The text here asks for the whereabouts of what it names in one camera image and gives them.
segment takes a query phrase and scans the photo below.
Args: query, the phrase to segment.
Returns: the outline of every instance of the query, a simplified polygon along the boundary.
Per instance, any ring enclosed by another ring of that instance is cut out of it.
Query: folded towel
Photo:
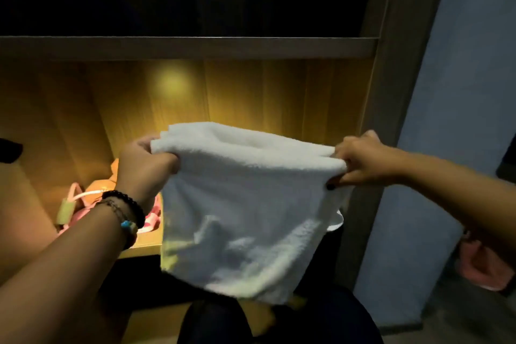
[[[163,189],[162,270],[236,298],[286,302],[351,193],[325,188],[346,171],[333,147],[270,133],[175,124],[151,149],[181,159]]]

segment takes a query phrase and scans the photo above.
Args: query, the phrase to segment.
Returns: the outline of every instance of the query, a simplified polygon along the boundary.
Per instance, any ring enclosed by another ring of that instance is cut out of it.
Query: gray floor
[[[446,269],[423,316],[423,329],[384,336],[385,344],[516,343],[516,314],[501,295]]]

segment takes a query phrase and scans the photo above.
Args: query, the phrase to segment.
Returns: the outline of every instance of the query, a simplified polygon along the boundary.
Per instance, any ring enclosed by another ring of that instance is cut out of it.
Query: bracelet
[[[140,205],[136,201],[134,201],[131,197],[129,197],[125,193],[122,193],[117,190],[104,192],[102,194],[102,198],[105,199],[106,197],[117,197],[121,201],[123,201],[125,204],[127,204],[136,217],[136,225],[138,226],[138,228],[142,228],[144,226],[144,224],[145,224],[144,210],[142,210]]]
[[[124,214],[122,209],[118,206],[118,204],[115,203],[113,200],[104,199],[99,201],[96,205],[100,204],[106,204],[117,216],[118,220],[120,221],[120,227],[127,234],[127,242],[124,246],[124,250],[129,249],[136,242],[136,235],[138,233],[138,227],[136,226],[136,223],[130,221],[126,217],[126,214]]]

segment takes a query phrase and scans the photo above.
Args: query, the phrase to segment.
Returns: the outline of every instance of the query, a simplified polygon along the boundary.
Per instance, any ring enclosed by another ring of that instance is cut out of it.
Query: person
[[[180,168],[180,159],[171,153],[151,154],[151,139],[139,139],[123,149],[116,185],[145,212]],[[348,172],[328,180],[329,193],[344,185],[406,185],[481,235],[483,242],[515,266],[514,185],[442,159],[388,147],[373,131],[344,138],[334,157],[347,162]],[[126,217],[136,220],[124,200],[109,198]],[[54,342],[62,327],[94,301],[126,242],[127,233],[112,207],[95,206],[0,287],[0,344]],[[237,302],[210,296],[189,309],[178,342],[251,342]],[[365,308],[342,288],[323,289],[309,299],[299,319],[283,334],[298,335],[306,342],[382,342]]]

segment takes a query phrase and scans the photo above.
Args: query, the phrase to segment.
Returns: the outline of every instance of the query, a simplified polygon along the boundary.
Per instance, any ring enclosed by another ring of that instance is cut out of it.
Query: black beaded bracelet
[[[129,197],[125,193],[122,193],[117,190],[104,192],[102,194],[102,198],[104,199],[106,197],[117,197],[121,201],[123,201],[125,204],[127,204],[136,217],[136,225],[138,226],[138,228],[142,228],[144,226],[144,224],[145,224],[144,210],[142,210],[140,205],[136,201],[134,201],[131,197]]]

